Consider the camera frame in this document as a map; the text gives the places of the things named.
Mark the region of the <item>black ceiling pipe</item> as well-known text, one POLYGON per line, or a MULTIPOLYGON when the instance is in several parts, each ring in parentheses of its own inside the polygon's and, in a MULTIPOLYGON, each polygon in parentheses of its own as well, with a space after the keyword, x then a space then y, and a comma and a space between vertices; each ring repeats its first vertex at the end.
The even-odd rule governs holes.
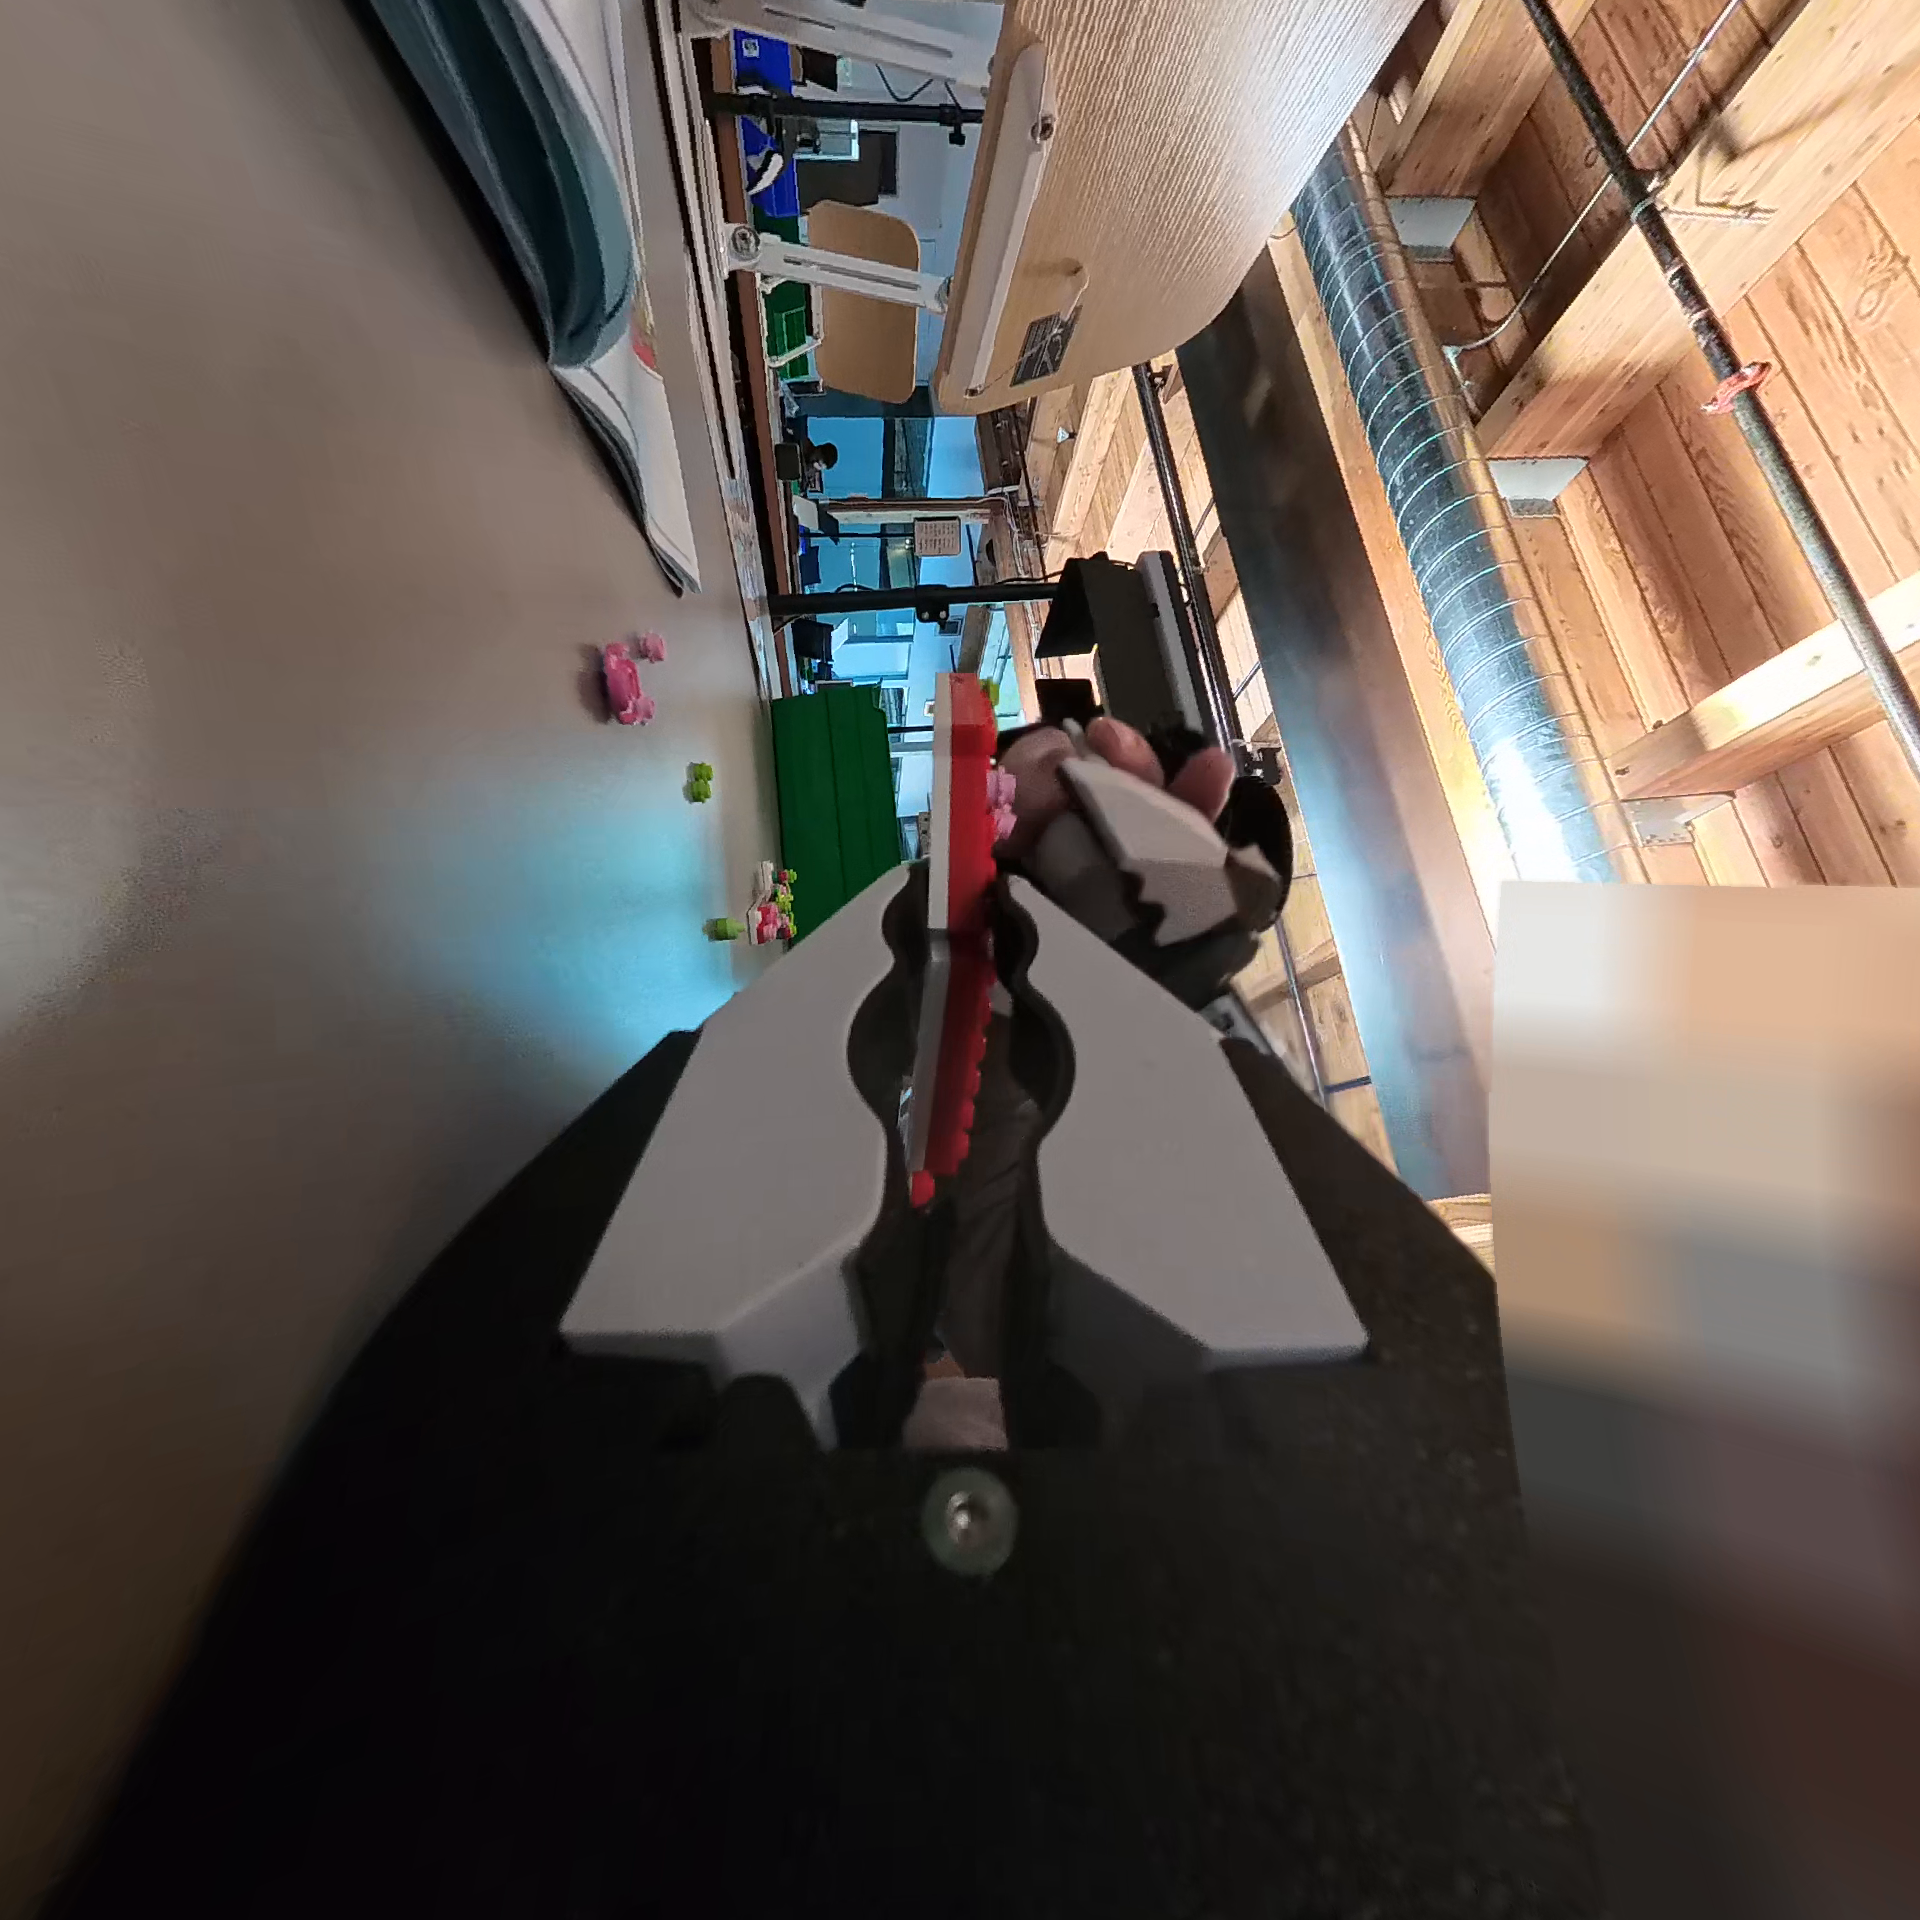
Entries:
POLYGON ((1525 2, 1525 14, 1542 42, 1554 75, 1561 81, 1590 136, 1590 145, 1606 181, 1623 202, 1630 227, 1638 234, 1671 300, 1681 313, 1698 355, 1709 373, 1715 374, 1713 402, 1722 413, 1735 419, 1751 459, 1760 469, 1773 505, 1786 521, 1791 539, 1808 562, 1841 636, 1856 648, 1865 684, 1888 722, 1888 731, 1902 749, 1909 770, 1914 776, 1918 705, 1912 688, 1879 620, 1869 610, 1854 571, 1846 568, 1827 524, 1821 520, 1811 493, 1791 467, 1789 453, 1760 398, 1757 365, 1736 360, 1720 315, 1706 300, 1667 229, 1656 189, 1631 160, 1630 145, 1619 140, 1593 77, 1576 57, 1570 34, 1546 2, 1525 2))

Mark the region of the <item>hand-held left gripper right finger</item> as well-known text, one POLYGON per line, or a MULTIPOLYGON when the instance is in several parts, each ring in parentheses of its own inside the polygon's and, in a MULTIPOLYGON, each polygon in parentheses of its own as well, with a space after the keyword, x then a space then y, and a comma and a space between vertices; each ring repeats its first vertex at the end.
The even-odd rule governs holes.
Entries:
POLYGON ((1213 1376, 1369 1334, 1223 1038, 1027 880, 998 884, 1006 1075, 1030 1107, 1002 1282, 1014 1443, 1112 1443, 1213 1376))

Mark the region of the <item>small wooden book stand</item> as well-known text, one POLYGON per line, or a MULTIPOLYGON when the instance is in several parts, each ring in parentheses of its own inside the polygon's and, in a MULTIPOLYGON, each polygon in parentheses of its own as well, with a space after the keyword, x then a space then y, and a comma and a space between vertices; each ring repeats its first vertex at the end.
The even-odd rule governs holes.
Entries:
POLYGON ((806 213, 805 242, 720 225, 718 249, 729 273, 763 286, 800 283, 818 297, 818 337, 806 353, 829 392, 879 404, 912 401, 920 315, 944 315, 947 278, 920 267, 920 237, 909 222, 821 202, 806 213))

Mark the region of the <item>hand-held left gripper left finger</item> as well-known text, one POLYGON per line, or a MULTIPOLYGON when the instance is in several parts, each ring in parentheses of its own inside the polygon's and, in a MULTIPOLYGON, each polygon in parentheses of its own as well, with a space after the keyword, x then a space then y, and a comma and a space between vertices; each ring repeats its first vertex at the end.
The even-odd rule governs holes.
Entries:
POLYGON ((861 1346, 850 1262, 888 1138, 848 1042, 913 875, 879 875, 704 1024, 559 1318, 576 1354, 778 1379, 833 1448, 832 1385, 861 1346))

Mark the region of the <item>person's right hand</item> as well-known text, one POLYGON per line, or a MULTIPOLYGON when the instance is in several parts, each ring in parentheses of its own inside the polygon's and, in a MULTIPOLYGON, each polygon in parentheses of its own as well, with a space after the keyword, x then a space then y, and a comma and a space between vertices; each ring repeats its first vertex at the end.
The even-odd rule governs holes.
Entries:
POLYGON ((1043 832, 1081 812, 1081 801, 1062 769, 1104 762, 1141 787, 1167 793, 1178 806, 1217 826, 1237 779, 1233 762, 1202 742, 1177 770, 1166 776, 1151 741, 1111 716, 1096 717, 1081 736, 1062 728, 1026 728, 998 742, 997 765, 1014 782, 1014 824, 997 843, 1001 867, 1026 864, 1043 832))

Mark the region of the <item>black monitor stand pole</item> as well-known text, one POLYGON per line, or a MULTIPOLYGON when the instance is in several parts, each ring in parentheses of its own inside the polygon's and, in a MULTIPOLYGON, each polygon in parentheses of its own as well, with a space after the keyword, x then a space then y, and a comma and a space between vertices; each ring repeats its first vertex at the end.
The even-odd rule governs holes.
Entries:
POLYGON ((897 590, 777 593, 766 601, 766 613, 771 622, 793 622, 800 618, 839 620, 861 613, 912 613, 915 622, 936 625, 952 609, 1046 603, 1057 590, 1061 585, 1048 580, 1007 580, 963 585, 915 582, 897 590))

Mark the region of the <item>red lego heart frame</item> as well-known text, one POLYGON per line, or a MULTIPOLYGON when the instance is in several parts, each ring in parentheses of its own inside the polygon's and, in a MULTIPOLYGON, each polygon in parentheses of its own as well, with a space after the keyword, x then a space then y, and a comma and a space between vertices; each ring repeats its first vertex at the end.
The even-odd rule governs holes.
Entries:
POLYGON ((935 688, 930 842, 909 966, 915 1050, 902 1120, 907 1205, 926 1211, 963 1163, 991 1027, 991 900, 1001 782, 997 722, 975 674, 935 688))

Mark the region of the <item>long spiral ventilation duct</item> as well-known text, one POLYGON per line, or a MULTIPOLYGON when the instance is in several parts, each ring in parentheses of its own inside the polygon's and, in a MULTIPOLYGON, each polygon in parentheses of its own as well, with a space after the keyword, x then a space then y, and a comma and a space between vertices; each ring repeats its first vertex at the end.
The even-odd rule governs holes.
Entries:
POLYGON ((1355 133, 1315 162, 1290 222, 1517 875, 1638 878, 1637 843, 1355 133))

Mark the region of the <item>stacked green storage bins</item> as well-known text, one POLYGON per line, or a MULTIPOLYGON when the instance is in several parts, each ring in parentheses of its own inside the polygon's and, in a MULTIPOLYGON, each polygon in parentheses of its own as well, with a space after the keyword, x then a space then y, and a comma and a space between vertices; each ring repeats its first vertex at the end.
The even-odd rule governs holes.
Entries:
POLYGON ((875 686, 833 681, 771 702, 770 717, 778 852, 801 941, 904 864, 893 741, 875 686))

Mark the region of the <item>lego instruction booklet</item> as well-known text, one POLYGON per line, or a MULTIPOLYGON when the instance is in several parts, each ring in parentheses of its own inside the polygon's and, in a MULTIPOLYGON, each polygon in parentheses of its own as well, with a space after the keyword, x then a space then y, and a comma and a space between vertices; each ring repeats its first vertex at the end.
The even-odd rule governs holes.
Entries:
POLYGON ((614 2, 373 2, 531 302, 544 362, 674 593, 696 593, 645 286, 632 106, 614 2))

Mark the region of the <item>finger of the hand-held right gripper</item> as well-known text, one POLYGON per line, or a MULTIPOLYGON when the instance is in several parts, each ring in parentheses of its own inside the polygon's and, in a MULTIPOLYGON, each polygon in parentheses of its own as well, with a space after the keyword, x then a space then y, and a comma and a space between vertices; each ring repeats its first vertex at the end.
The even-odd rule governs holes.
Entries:
POLYGON ((1065 762, 1061 779, 1153 947, 1230 928, 1253 938, 1269 930, 1269 859, 1258 848, 1231 848, 1194 806, 1096 754, 1065 762))
POLYGON ((1125 875, 1086 818, 1050 818, 1014 864, 1096 940, 1125 938, 1125 875))

